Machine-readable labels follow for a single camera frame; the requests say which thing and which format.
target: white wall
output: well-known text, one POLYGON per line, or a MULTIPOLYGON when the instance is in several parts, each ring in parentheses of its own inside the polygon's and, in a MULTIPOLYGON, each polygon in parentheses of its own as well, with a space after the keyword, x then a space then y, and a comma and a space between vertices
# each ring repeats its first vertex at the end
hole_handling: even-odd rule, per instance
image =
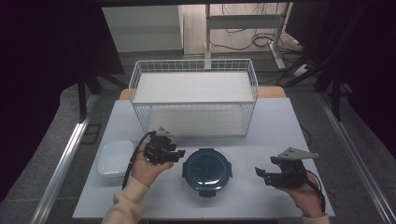
POLYGON ((177 6, 103 7, 118 52, 182 49, 177 6))

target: beige sleeve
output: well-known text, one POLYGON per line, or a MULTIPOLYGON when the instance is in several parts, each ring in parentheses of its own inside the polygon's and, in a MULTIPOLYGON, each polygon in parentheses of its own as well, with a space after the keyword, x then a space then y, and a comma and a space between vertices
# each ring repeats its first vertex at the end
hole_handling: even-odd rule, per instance
POLYGON ((145 212, 142 201, 148 191, 148 187, 129 177, 125 189, 114 194, 114 205, 108 209, 102 223, 137 223, 145 212))
POLYGON ((303 217, 304 224, 330 224, 329 216, 324 217, 303 217))

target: person's left hand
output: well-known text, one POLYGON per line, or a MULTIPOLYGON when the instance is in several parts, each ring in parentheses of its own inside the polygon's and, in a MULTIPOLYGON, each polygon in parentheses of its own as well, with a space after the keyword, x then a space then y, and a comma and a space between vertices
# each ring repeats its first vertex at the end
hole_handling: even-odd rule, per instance
POLYGON ((157 176, 165 170, 170 169, 174 164, 168 161, 162 165, 154 165, 147 161, 143 156, 143 151, 146 147, 146 142, 143 142, 139 148, 139 152, 134 160, 134 166, 131 171, 131 176, 138 180, 140 183, 150 187, 154 183, 157 176))

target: white bowl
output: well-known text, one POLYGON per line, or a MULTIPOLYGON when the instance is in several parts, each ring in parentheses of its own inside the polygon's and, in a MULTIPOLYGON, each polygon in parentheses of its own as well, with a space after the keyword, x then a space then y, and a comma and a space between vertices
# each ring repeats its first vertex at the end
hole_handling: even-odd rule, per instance
POLYGON ((134 153, 131 141, 109 142, 99 148, 97 171, 106 178, 122 178, 134 153))

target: floor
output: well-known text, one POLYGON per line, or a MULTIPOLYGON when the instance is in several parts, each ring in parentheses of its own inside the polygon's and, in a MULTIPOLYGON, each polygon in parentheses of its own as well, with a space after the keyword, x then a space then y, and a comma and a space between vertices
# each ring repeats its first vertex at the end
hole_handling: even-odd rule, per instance
MULTIPOLYGON (((292 41, 285 39, 285 42, 289 48, 299 48, 292 41)), ((134 63, 137 60, 202 58, 202 55, 194 50, 191 47, 191 54, 186 55, 174 55, 165 52, 161 55, 121 54, 125 73, 114 77, 128 83, 130 74, 134 69, 134 63)), ((283 73, 277 71, 272 54, 268 49, 257 51, 218 52, 214 54, 214 57, 250 58, 254 63, 259 84, 261 86, 275 85, 283 73)), ((299 55, 288 56, 287 59, 291 63, 285 63, 290 66, 298 57, 299 55)), ((321 157, 319 161, 316 161, 316 166, 336 214, 336 217, 332 217, 332 223, 383 223, 372 196, 362 184, 356 167, 351 162, 323 105, 320 103, 319 94, 313 88, 316 78, 311 77, 296 86, 285 88, 285 92, 292 102, 310 150, 319 153, 321 157)), ((71 218, 106 127, 106 118, 111 113, 111 108, 121 92, 121 89, 114 84, 103 79, 100 81, 103 92, 98 99, 91 125, 100 124, 101 128, 97 135, 86 133, 83 136, 63 187, 49 212, 47 223, 100 223, 100 220, 75 220, 71 218)), ((63 92, 58 113, 36 154, 14 188, 0 204, 0 223, 28 223, 31 220, 78 122, 77 96, 77 86, 72 86, 63 92)), ((359 150, 362 160, 384 192, 391 207, 396 207, 396 178, 392 175, 396 172, 396 161, 354 112, 347 102, 347 96, 342 97, 340 109, 343 118, 342 123, 350 139, 359 150)), ((282 219, 278 220, 277 223, 301 223, 301 220, 282 219)))

